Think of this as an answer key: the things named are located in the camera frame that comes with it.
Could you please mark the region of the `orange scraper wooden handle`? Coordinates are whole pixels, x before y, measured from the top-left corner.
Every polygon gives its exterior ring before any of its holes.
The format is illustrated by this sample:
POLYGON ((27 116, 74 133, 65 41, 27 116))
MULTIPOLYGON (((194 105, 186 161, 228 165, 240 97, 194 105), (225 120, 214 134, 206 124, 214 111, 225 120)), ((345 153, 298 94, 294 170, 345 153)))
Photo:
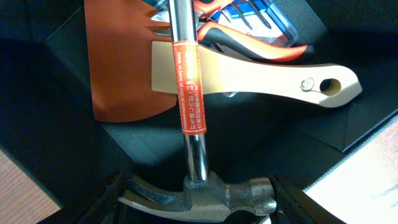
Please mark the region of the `orange scraper wooden handle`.
MULTIPOLYGON (((93 114, 96 120, 128 122, 177 104, 172 44, 154 30, 154 9, 142 1, 85 0, 93 114)), ((325 108, 358 96, 361 84, 347 67, 269 65, 200 47, 203 91, 284 96, 325 108)))

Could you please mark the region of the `red black cutting pliers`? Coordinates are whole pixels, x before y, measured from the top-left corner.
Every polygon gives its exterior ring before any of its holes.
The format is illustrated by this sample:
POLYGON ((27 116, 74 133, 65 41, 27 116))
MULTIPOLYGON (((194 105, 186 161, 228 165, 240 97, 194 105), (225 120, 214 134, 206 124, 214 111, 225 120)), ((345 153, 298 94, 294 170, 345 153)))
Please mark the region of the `red black cutting pliers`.
POLYGON ((298 47, 279 47, 265 43, 255 37, 217 22, 204 22, 206 15, 220 12, 231 1, 194 1, 197 14, 197 38, 199 41, 210 41, 224 45, 235 52, 258 62, 298 63, 310 59, 315 50, 311 45, 298 47))

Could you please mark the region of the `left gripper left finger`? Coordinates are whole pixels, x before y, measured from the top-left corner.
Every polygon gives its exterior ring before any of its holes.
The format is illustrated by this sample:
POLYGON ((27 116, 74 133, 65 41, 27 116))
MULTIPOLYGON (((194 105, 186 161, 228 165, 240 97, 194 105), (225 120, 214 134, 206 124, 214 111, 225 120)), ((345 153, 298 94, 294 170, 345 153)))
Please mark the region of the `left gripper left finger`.
POLYGON ((101 223, 106 215, 117 204, 123 188, 124 173, 117 172, 110 177, 110 183, 106 184, 100 196, 88 207, 83 215, 76 221, 77 224, 101 223))

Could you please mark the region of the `dark green box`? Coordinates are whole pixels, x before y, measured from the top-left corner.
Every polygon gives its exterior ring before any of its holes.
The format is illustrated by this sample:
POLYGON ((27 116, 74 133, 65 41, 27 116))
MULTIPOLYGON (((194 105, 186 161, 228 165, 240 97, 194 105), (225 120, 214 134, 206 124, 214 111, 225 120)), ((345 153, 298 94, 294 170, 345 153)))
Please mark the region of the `dark green box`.
MULTIPOLYGON (((352 68, 364 91, 337 109, 207 96, 210 162, 229 181, 280 174, 307 187, 397 120, 397 4, 277 4, 299 41, 315 44, 315 62, 352 68)), ((180 189, 187 168, 176 108, 132 123, 94 120, 85 28, 81 1, 1 2, 1 149, 67 207, 114 170, 180 189)))

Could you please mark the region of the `small claw hammer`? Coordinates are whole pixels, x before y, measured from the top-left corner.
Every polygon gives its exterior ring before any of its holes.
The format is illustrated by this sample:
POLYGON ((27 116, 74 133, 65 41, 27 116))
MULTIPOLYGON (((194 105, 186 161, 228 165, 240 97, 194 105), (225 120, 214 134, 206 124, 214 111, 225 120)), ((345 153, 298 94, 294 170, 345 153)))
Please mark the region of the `small claw hammer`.
POLYGON ((135 175, 119 201, 151 215, 185 222, 223 222, 240 210, 259 217, 270 215, 277 203, 269 179, 227 184, 209 170, 194 3, 169 0, 168 4, 188 176, 183 192, 169 192, 135 175))

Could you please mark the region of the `blue precision screwdriver set case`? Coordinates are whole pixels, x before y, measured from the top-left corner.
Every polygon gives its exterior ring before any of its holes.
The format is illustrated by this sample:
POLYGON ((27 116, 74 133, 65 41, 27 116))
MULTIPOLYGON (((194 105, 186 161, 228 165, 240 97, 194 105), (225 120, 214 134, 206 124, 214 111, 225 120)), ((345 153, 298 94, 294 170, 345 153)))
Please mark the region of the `blue precision screwdriver set case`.
MULTIPOLYGON (((298 34, 295 27, 272 1, 231 1, 220 12, 206 15, 204 22, 217 22, 279 47, 293 47, 298 34)), ((224 45, 212 43, 221 50, 224 45)))

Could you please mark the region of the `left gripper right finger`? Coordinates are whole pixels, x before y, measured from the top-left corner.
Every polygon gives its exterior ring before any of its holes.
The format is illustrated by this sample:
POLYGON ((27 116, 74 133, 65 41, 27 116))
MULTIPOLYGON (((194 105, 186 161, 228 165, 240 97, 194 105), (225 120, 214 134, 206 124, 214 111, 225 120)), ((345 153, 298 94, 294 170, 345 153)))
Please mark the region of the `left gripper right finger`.
POLYGON ((270 215, 272 224, 345 224, 286 178, 272 175, 269 180, 277 203, 276 211, 270 215))

